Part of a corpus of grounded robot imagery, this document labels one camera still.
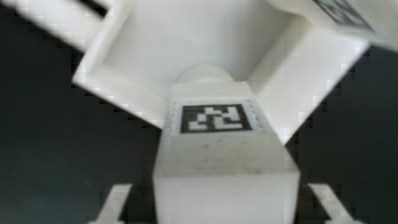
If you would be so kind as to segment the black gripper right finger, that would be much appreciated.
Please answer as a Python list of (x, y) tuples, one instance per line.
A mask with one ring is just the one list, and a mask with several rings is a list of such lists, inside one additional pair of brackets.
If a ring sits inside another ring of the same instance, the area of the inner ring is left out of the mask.
[(309, 188), (321, 204), (325, 213), (328, 215), (325, 224), (362, 224), (362, 222), (353, 219), (346, 211), (330, 186), (327, 184), (311, 183)]

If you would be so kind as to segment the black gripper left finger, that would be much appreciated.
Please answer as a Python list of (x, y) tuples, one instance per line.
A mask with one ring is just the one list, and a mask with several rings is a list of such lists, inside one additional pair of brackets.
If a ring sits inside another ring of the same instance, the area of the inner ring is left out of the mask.
[(97, 217), (87, 224), (124, 224), (120, 215), (131, 187), (131, 184), (115, 184), (112, 186)]

